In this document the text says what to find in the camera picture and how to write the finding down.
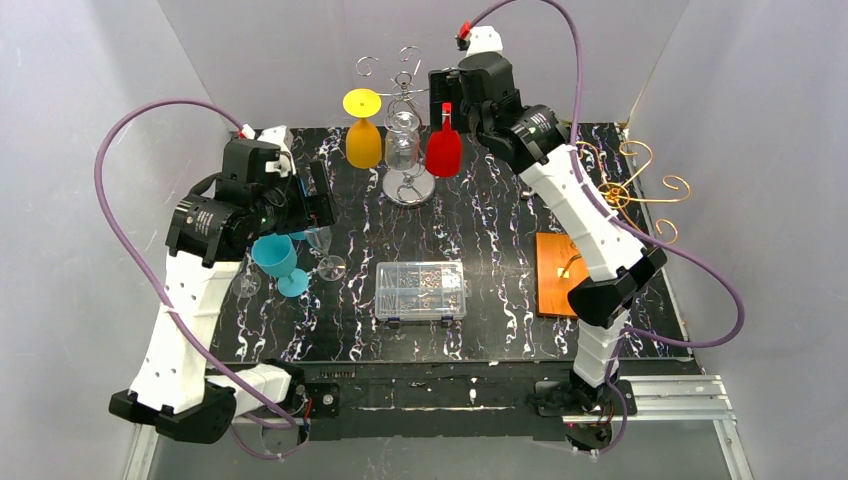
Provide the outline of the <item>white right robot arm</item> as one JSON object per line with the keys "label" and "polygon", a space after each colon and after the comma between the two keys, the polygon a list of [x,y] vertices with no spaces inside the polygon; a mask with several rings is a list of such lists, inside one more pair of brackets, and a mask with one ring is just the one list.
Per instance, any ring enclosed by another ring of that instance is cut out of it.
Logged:
{"label": "white right robot arm", "polygon": [[440,131],[437,112],[450,104],[453,127],[471,134],[534,191],[584,260],[588,276],[567,294],[578,318],[578,347],[566,397],[592,410],[610,392],[633,298],[666,256],[616,225],[616,212],[586,173],[570,130],[555,113],[522,103],[500,35],[488,26],[464,24],[456,40],[464,58],[429,73],[431,126]]}

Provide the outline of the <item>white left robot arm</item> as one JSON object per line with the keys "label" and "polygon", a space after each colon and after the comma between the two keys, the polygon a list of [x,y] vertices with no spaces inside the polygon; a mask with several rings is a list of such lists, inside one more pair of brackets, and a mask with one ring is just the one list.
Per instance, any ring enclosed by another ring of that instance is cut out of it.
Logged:
{"label": "white left robot arm", "polygon": [[300,367],[265,360],[230,372],[207,358],[244,259],[300,295],[308,278],[296,267],[291,234],[335,222],[325,166],[310,164],[316,192],[308,194],[291,144],[287,126],[244,128],[225,145],[221,170],[177,204],[166,237],[166,298],[138,374],[110,399],[112,415],[179,442],[212,444],[239,416],[306,403]]}

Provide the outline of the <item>clear glass wine glass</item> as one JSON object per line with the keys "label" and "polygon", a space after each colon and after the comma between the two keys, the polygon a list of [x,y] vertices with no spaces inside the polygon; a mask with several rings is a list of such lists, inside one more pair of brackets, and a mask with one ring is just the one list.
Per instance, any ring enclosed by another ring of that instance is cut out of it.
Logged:
{"label": "clear glass wine glass", "polygon": [[254,297],[262,286],[260,270],[251,258],[246,258],[231,282],[230,289],[238,299]]}
{"label": "clear glass wine glass", "polygon": [[326,281],[340,280],[346,273],[345,261],[330,253],[332,232],[328,226],[304,231],[307,243],[319,253],[317,273]]}

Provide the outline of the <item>yellow plastic wine glass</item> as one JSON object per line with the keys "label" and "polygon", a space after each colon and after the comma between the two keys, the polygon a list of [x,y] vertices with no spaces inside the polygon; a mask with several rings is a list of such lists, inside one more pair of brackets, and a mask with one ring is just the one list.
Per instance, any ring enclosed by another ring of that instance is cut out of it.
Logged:
{"label": "yellow plastic wine glass", "polygon": [[380,112],[382,100],[373,90],[357,88],[343,98],[345,111],[356,121],[346,135],[346,158],[358,169],[374,168],[382,159],[382,138],[371,118]]}

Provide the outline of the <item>red plastic wine glass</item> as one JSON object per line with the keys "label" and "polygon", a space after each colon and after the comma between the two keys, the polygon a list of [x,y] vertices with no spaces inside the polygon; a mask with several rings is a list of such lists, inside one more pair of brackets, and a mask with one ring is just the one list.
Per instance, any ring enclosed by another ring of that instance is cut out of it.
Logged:
{"label": "red plastic wine glass", "polygon": [[438,178],[450,178],[459,173],[462,160],[462,143],[459,133],[452,128],[452,104],[441,105],[436,120],[431,121],[432,132],[428,140],[426,170]]}

